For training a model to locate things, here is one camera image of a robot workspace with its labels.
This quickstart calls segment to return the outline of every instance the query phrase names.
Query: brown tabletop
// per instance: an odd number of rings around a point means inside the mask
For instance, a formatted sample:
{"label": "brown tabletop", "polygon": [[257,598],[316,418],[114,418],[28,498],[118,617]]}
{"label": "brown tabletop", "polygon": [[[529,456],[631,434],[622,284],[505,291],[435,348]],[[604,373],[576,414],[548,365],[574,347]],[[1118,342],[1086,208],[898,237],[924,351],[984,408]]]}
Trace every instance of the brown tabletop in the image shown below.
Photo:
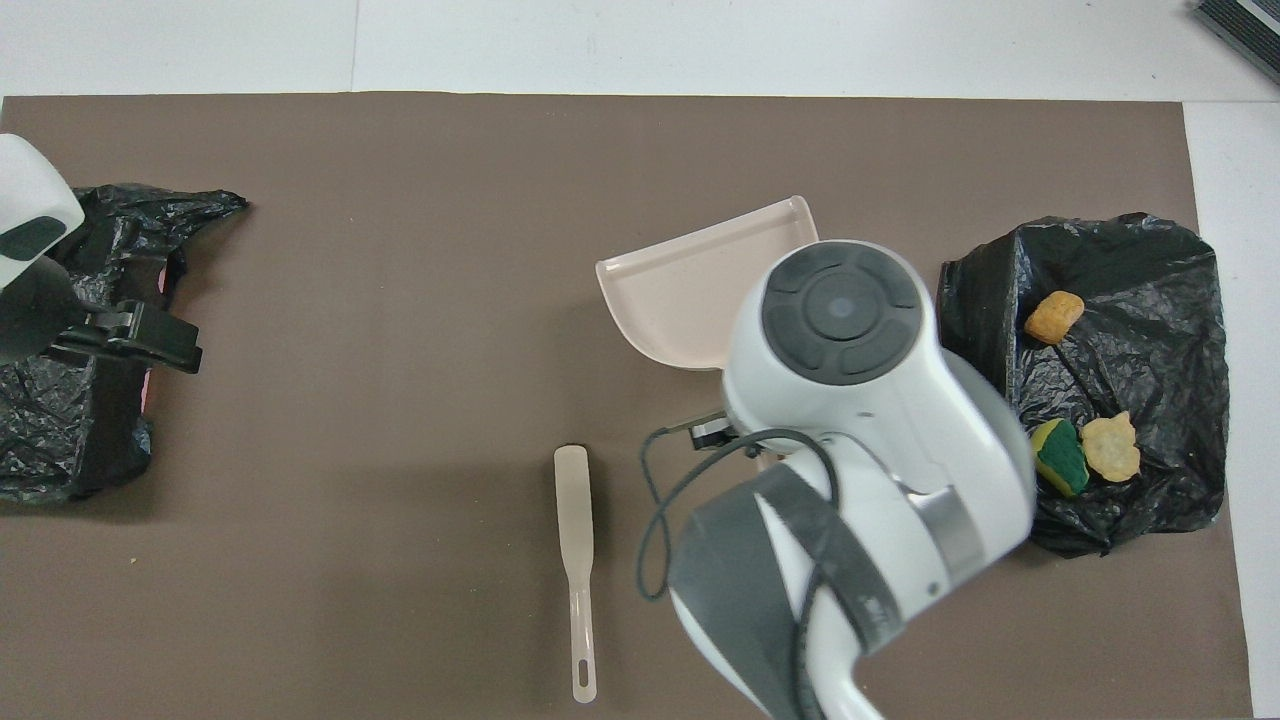
{"label": "brown tabletop", "polygon": [[[753,717],[632,587],[654,427],[718,406],[593,263],[803,195],[938,265],[1043,215],[1196,227],[1178,105],[448,95],[5,100],[73,184],[227,188],[151,470],[0,506],[0,717]],[[570,693],[552,452],[590,451],[599,698]],[[659,448],[667,482],[695,461]],[[691,502],[745,464],[718,470]],[[1230,527],[1023,547],[856,676],[890,717],[1249,715]]]}

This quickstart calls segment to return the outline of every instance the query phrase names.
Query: gray circular cap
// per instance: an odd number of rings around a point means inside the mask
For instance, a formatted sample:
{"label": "gray circular cap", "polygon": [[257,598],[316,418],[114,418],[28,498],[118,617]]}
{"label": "gray circular cap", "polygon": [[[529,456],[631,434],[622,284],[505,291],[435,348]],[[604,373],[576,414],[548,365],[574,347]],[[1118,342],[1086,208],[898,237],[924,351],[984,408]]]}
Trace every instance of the gray circular cap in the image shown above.
{"label": "gray circular cap", "polygon": [[817,242],[769,274],[760,316],[780,360],[810,380],[849,386],[892,370],[920,332],[922,299],[897,260]]}

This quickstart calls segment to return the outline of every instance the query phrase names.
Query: white floor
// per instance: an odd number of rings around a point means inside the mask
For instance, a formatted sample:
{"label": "white floor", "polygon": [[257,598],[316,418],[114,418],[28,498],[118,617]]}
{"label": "white floor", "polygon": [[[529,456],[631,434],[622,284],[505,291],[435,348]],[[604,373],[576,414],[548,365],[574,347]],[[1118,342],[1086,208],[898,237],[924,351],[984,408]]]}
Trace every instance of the white floor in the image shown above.
{"label": "white floor", "polygon": [[5,95],[582,92],[1187,102],[1233,373],[1257,716],[1280,716],[1280,86],[1183,0],[4,0]]}

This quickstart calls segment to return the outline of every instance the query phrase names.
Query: green and yellow object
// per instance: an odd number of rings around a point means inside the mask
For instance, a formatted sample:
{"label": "green and yellow object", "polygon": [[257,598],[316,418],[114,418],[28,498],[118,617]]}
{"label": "green and yellow object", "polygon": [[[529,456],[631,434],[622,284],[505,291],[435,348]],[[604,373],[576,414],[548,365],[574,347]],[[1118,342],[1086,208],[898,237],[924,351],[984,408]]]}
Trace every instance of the green and yellow object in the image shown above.
{"label": "green and yellow object", "polygon": [[1036,470],[1062,497],[1075,497],[1089,482],[1075,427],[1066,420],[1059,418],[1036,428],[1032,432],[1032,451],[1036,452]]}

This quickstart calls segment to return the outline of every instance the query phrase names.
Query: spatula handle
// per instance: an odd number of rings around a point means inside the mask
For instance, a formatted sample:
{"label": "spatula handle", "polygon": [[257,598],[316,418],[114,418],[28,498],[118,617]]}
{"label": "spatula handle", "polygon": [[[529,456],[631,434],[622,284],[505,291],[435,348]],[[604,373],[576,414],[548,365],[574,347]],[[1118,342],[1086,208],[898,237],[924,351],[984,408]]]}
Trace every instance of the spatula handle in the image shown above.
{"label": "spatula handle", "polygon": [[568,618],[573,656],[573,700],[595,700],[595,638],[591,633],[591,591],[570,588]]}

